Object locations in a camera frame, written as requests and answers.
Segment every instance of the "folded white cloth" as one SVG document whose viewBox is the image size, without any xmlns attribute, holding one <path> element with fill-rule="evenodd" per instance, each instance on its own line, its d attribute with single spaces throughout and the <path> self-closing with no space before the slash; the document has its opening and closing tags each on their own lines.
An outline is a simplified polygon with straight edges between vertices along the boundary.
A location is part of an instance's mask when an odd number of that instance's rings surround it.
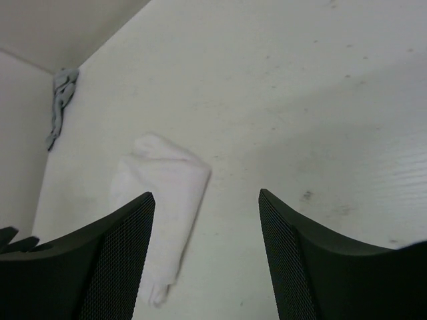
<svg viewBox="0 0 427 320">
<path fill-rule="evenodd" d="M 155 213 L 139 287 L 149 305 L 164 302 L 175 282 L 182 251 L 210 175 L 210 166 L 194 154 L 153 133 L 137 139 L 133 153 L 121 158 L 110 193 L 115 211 L 146 191 Z"/>
</svg>

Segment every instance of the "towel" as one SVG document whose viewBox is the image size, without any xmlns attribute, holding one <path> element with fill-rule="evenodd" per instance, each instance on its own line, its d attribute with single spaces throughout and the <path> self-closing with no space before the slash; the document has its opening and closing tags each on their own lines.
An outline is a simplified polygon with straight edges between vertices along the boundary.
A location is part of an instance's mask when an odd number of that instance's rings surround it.
<svg viewBox="0 0 427 320">
<path fill-rule="evenodd" d="M 53 76 L 52 130 L 46 138 L 48 151 L 52 150 L 55 140 L 61 134 L 63 112 L 73 97 L 78 77 L 78 69 L 62 69 Z"/>
<path fill-rule="evenodd" d="M 210 175 L 199 157 L 159 135 L 148 133 L 122 157 L 111 183 L 115 211 L 146 191 L 153 193 L 155 213 L 139 287 L 149 305 L 165 301 L 175 283 L 181 256 Z"/>
</svg>

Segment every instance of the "wall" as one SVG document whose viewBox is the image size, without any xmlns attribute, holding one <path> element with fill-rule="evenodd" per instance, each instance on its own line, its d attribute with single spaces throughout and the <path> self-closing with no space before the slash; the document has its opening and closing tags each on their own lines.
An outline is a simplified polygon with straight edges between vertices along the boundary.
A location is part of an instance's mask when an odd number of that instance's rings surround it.
<svg viewBox="0 0 427 320">
<path fill-rule="evenodd" d="M 0 52 L 0 227 L 31 233 L 46 166 L 51 75 Z"/>
<path fill-rule="evenodd" d="M 51 73 L 77 67 L 148 0 L 4 0 L 0 50 Z"/>
</svg>

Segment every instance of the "gray cloth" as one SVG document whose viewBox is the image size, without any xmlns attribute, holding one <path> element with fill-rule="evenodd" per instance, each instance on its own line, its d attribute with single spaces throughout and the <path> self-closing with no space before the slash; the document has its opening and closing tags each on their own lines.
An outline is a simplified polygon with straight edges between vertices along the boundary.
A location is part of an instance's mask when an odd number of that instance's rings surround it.
<svg viewBox="0 0 427 320">
<path fill-rule="evenodd" d="M 78 77 L 79 69 L 62 69 L 53 76 L 52 131 L 46 138 L 48 151 L 61 134 L 63 111 L 73 97 Z"/>
</svg>

